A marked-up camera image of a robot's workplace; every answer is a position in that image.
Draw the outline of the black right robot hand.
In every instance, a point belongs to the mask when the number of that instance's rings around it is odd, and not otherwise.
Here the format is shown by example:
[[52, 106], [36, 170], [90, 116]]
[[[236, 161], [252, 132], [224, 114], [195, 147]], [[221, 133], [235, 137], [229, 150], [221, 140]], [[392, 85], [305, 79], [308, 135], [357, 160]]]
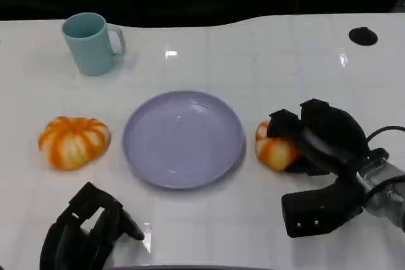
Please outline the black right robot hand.
[[300, 116], [286, 109], [270, 114], [267, 137], [287, 140], [298, 153], [285, 171], [348, 178], [349, 165], [370, 150], [359, 123], [348, 112], [319, 99], [300, 107]]

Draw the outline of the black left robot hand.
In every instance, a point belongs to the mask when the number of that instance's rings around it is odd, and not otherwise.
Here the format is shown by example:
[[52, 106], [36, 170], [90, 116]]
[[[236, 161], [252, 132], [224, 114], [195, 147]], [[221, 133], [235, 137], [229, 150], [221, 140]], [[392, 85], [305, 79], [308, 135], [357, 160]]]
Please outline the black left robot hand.
[[119, 201], [88, 182], [49, 228], [39, 268], [102, 269], [123, 234], [145, 238]]

